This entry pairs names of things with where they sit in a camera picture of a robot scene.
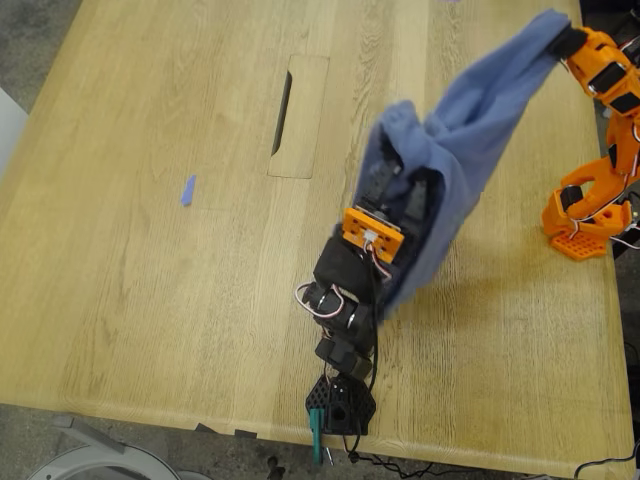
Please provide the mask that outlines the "foam gripper finger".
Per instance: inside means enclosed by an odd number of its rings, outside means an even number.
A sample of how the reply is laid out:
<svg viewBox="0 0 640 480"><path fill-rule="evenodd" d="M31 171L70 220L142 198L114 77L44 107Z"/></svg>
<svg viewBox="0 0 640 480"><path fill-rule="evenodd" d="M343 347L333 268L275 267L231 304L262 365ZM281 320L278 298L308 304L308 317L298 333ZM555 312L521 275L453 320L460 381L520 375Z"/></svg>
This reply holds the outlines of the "foam gripper finger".
<svg viewBox="0 0 640 480"><path fill-rule="evenodd" d="M615 60L616 44L604 32L569 25L548 45L548 53L555 59L564 61Z"/></svg>
<svg viewBox="0 0 640 480"><path fill-rule="evenodd" d="M583 45L572 54L569 54L566 48L560 46L549 46L547 51L556 60L563 63L581 84L586 84L593 77L594 54L587 45Z"/></svg>

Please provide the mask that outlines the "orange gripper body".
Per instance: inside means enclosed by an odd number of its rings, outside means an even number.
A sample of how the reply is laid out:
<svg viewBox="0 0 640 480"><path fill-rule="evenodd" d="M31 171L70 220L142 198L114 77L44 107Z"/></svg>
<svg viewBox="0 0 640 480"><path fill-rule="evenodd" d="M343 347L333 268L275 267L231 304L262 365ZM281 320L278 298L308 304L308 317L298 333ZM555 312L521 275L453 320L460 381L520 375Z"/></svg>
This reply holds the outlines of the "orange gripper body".
<svg viewBox="0 0 640 480"><path fill-rule="evenodd" d="M639 69L615 47L596 50L604 66L588 83L588 90L603 104L638 104Z"/></svg>

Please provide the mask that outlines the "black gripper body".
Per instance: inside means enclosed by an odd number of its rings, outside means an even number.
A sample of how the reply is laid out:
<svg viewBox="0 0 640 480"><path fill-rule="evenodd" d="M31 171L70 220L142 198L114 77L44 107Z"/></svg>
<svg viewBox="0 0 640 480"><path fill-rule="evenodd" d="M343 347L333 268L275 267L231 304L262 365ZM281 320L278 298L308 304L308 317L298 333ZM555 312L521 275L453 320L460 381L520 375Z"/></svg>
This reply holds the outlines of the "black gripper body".
<svg viewBox="0 0 640 480"><path fill-rule="evenodd" d="M400 155L391 148L382 153L382 160L364 168L357 187L357 206L374 218L394 226L403 234L419 234L429 219L429 173L413 172L408 188L392 195L392 183L404 172Z"/></svg>

